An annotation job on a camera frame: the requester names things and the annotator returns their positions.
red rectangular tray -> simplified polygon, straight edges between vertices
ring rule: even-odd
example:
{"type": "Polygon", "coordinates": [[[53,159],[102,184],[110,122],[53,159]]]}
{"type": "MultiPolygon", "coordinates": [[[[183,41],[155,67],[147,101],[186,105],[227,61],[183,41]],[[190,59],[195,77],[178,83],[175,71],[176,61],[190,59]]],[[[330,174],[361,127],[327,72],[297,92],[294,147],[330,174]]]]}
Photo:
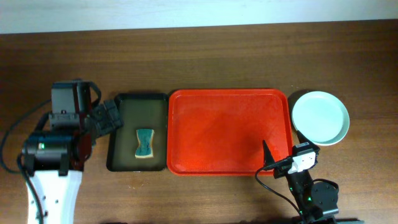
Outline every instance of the red rectangular tray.
{"type": "Polygon", "coordinates": [[[167,167],[177,175],[254,175],[263,139],[275,161],[293,145],[279,90],[179,90],[169,99],[168,123],[167,167]]]}

wood grain surface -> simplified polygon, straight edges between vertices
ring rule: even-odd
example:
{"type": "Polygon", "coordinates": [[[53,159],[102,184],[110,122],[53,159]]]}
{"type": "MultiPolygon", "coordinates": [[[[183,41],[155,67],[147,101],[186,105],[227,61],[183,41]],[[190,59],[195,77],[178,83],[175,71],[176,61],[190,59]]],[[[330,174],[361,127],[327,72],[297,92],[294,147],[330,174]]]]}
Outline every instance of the wood grain surface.
{"type": "MultiPolygon", "coordinates": [[[[351,126],[321,147],[314,178],[340,185],[338,218],[398,220],[398,21],[327,22],[186,29],[0,35],[0,131],[50,98],[57,80],[92,80],[118,93],[182,88],[278,88],[287,96],[327,91],[347,107],[351,126]]],[[[9,166],[43,108],[10,135],[9,166]]],[[[75,223],[239,223],[296,216],[253,177],[178,177],[110,172],[109,136],[87,161],[75,223]]],[[[285,179],[262,177],[289,198],[285,179]]],[[[0,223],[25,223],[27,190],[0,171],[0,223]]]]}

